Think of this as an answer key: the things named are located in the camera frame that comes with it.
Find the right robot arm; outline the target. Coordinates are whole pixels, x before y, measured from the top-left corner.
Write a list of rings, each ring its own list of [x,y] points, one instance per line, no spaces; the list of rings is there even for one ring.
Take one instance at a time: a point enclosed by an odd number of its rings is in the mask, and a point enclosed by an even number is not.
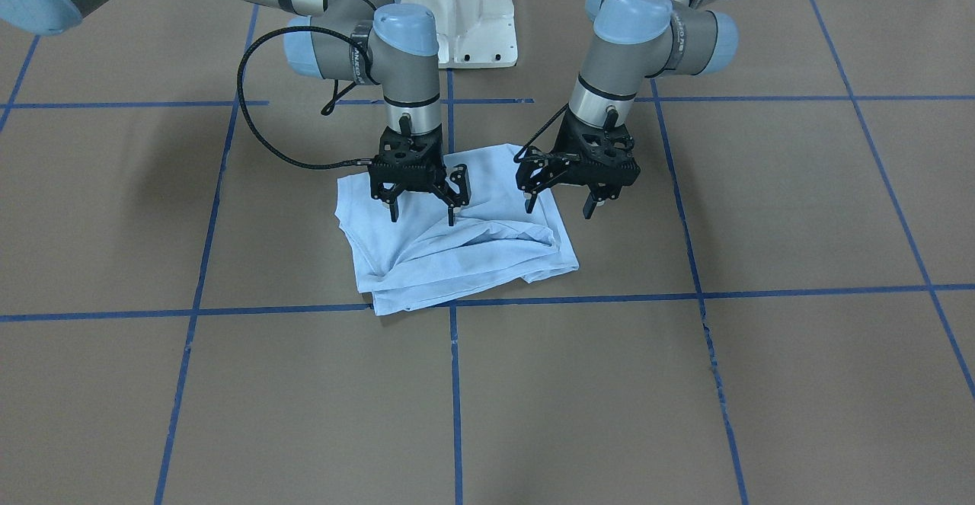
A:
[[[248,61],[257,48],[280,39],[290,67],[300,75],[354,86],[379,86],[387,123],[376,155],[357,159],[368,169],[368,193],[399,218],[405,193],[428,193],[445,204],[446,224],[470,203],[466,165],[443,161],[438,39],[432,10],[404,0],[2,0],[2,20],[29,34],[63,34],[73,46],[108,46],[95,34],[108,34],[120,47],[120,70],[161,55],[150,41],[174,37],[191,46],[219,46],[222,35],[243,30],[245,9],[279,10],[292,23],[262,34],[241,58],[236,91],[241,113],[251,122],[244,95]]]

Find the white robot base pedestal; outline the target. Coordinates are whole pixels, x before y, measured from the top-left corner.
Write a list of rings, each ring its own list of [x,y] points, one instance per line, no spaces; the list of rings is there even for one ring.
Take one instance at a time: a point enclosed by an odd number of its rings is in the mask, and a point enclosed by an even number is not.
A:
[[[509,68],[519,59],[514,0],[404,0],[436,19],[441,69]]]

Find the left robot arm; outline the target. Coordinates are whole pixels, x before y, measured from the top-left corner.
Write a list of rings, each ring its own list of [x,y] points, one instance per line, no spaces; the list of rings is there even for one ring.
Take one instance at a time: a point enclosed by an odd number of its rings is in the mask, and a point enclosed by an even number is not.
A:
[[[626,120],[638,89],[651,78],[707,77],[722,72],[742,50],[742,40],[786,47],[756,28],[738,25],[727,8],[755,0],[586,0],[590,45],[572,84],[571,98],[556,113],[561,127],[553,147],[534,140],[518,151],[516,188],[532,213],[548,190],[570,184],[589,191],[583,216],[634,184],[641,169]],[[849,26],[856,67],[869,65],[880,79],[916,86],[920,71],[941,65],[953,26],[922,16],[906,1],[832,0]]]

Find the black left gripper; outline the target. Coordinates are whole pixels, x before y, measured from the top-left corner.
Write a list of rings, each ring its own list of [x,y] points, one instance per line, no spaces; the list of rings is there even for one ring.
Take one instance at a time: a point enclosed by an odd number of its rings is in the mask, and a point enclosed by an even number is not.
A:
[[[526,213],[532,213],[543,190],[571,184],[589,187],[582,209],[589,220],[597,207],[618,199],[622,188],[636,182],[641,168],[633,155],[634,138],[620,123],[619,113],[603,117],[603,124],[590,126],[574,113],[566,113],[551,153],[516,155],[516,185],[525,196]]]

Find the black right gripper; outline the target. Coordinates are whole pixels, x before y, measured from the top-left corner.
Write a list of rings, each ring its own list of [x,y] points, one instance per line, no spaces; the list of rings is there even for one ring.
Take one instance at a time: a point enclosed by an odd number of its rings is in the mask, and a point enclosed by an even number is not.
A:
[[[428,133],[404,135],[386,127],[379,151],[369,165],[370,195],[388,210],[390,220],[399,220],[399,197],[406,190],[432,193],[448,206],[448,225],[453,227],[462,207],[470,203],[468,166],[446,168],[443,164],[443,128]]]

